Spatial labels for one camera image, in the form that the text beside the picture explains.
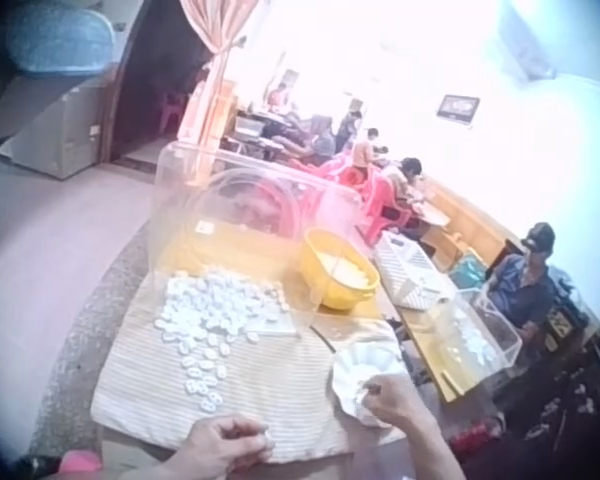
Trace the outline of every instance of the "cabinet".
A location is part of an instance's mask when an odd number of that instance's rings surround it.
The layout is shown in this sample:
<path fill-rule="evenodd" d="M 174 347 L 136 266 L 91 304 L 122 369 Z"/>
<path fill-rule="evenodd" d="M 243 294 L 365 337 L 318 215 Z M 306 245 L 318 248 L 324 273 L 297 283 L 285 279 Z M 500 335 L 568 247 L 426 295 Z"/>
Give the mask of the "cabinet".
<path fill-rule="evenodd" d="M 73 88 L 10 142 L 14 163 L 65 179 L 96 163 L 104 88 L 92 80 Z"/>

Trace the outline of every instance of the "yellow bowl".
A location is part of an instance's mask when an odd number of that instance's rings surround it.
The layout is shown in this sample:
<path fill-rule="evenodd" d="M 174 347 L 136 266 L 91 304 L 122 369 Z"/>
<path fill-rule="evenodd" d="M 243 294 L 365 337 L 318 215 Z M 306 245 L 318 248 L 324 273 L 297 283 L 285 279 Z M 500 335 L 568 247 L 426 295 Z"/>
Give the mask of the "yellow bowl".
<path fill-rule="evenodd" d="M 320 261 L 318 253 L 343 257 L 355 264 L 366 275 L 369 283 L 364 288 L 345 285 L 331 276 Z M 311 288 L 313 297 L 334 310 L 350 310 L 358 303 L 375 295 L 380 275 L 367 258 L 348 241 L 321 228 L 310 228 L 304 234 L 300 251 L 300 273 Z"/>

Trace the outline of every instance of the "white dish rack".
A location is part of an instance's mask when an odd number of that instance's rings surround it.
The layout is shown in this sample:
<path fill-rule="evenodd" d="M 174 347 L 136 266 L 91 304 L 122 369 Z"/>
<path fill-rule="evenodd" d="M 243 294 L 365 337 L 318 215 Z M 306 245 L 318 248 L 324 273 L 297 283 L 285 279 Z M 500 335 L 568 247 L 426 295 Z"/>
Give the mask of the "white dish rack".
<path fill-rule="evenodd" d="M 449 297 L 448 282 L 416 242 L 385 231 L 374 254 L 395 305 L 425 311 Z"/>

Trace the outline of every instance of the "pink curtain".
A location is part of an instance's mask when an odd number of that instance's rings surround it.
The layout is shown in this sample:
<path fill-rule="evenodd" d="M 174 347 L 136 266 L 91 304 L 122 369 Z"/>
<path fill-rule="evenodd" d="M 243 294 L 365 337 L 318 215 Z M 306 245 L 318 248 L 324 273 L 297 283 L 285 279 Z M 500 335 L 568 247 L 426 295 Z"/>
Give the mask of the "pink curtain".
<path fill-rule="evenodd" d="M 214 54 L 209 75 L 191 95 L 178 139 L 206 145 L 229 52 L 258 0 L 180 0 L 189 23 Z"/>

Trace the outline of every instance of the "wall-mounted tv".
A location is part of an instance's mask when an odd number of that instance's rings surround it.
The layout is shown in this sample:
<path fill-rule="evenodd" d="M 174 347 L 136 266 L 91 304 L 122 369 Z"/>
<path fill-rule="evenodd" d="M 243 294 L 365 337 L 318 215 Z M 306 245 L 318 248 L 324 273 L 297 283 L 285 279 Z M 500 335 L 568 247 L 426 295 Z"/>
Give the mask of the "wall-mounted tv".
<path fill-rule="evenodd" d="M 463 97 L 460 95 L 445 95 L 438 109 L 438 117 L 453 120 L 454 122 L 469 125 L 476 110 L 480 105 L 477 97 Z"/>

